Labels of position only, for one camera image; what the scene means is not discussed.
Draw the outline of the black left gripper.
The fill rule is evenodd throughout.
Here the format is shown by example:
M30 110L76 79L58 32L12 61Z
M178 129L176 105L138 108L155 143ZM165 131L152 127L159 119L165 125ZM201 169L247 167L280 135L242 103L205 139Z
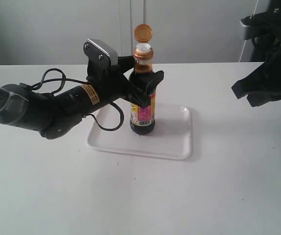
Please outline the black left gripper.
M106 70L88 60L88 83L83 85L83 107L101 108L119 98L130 103L150 103L150 96L163 81L164 72L132 72L129 81L124 74L134 64L132 55L118 57L117 65Z

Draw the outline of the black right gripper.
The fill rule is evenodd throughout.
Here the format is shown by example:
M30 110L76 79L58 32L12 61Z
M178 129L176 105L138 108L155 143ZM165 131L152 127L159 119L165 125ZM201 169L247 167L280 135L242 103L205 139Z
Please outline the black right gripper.
M267 0L245 19L252 27L252 38L244 40L241 62L263 62L249 75L236 81L231 89L236 98L247 95L252 107L281 100L281 0Z

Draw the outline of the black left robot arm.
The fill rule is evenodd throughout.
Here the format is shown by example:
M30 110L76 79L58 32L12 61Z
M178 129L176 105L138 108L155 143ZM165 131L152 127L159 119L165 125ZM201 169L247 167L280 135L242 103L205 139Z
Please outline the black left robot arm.
M39 93L47 83L42 77L35 85L7 84L0 87L0 124L33 130L46 139L65 135L83 118L106 105L115 106L117 99L146 108L151 94L162 82L164 72L142 71L136 82L125 77L138 62L134 56L118 56L101 40L87 39L83 45L88 57L87 79L63 91L67 76L58 79L60 86L49 93Z

